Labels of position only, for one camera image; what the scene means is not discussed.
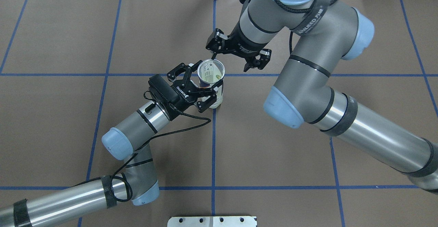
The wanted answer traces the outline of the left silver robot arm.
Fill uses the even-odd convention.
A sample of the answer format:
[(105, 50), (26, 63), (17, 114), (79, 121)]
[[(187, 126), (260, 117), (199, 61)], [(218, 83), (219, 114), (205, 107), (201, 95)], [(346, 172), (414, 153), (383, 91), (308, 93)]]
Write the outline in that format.
[(124, 202), (144, 205), (158, 198), (159, 182), (150, 142), (166, 135), (196, 129), (210, 118), (202, 113), (219, 100), (224, 72), (211, 60), (177, 65), (166, 74), (154, 75), (144, 93), (146, 103), (105, 133), (106, 150), (121, 161), (119, 168), (64, 190), (1, 209), (2, 227), (53, 227)]

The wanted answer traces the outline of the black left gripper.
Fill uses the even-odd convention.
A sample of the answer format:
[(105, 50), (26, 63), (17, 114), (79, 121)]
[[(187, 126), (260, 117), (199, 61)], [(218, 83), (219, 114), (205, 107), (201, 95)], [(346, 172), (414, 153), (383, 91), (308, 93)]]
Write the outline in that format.
[[(208, 108), (217, 108), (219, 106), (219, 87), (208, 87), (208, 88), (196, 88), (196, 86), (188, 82), (192, 76), (192, 73), (197, 71), (199, 65), (202, 61), (198, 61), (195, 64), (186, 65), (181, 63), (177, 65), (174, 69), (167, 73), (167, 79), (175, 85), (171, 85), (171, 87), (176, 91), (179, 96), (179, 100), (175, 104), (171, 104), (173, 110), (166, 110), (160, 102), (152, 95), (152, 101), (158, 105), (158, 107), (165, 113), (169, 120), (174, 120), (177, 116), (180, 115), (180, 112), (184, 112), (190, 106), (196, 106), (199, 113), (203, 113)], [(184, 73), (182, 80), (176, 80), (176, 78)]]

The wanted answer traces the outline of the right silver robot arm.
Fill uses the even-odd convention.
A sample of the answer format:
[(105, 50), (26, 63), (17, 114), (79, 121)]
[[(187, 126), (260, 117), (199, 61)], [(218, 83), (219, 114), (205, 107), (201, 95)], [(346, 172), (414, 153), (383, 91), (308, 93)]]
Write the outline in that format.
[(263, 69), (271, 55), (265, 46), (281, 29), (300, 37), (264, 103), (268, 115), (294, 129), (312, 124), (407, 176), (418, 188), (437, 194), (437, 144), (330, 87), (338, 62), (358, 57), (371, 43), (372, 21), (338, 0), (241, 3), (231, 34), (215, 29), (207, 50), (244, 58), (244, 71)]

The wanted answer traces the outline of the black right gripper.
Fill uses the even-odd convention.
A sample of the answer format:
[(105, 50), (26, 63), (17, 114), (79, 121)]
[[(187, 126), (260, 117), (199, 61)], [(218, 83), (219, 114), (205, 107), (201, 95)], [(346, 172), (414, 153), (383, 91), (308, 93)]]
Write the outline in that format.
[(262, 44), (254, 43), (243, 34), (225, 35), (221, 29), (214, 29), (207, 39), (206, 49), (212, 52), (211, 60), (218, 54), (232, 54), (246, 61), (244, 72), (257, 68), (263, 70), (272, 57), (271, 49), (262, 49)]

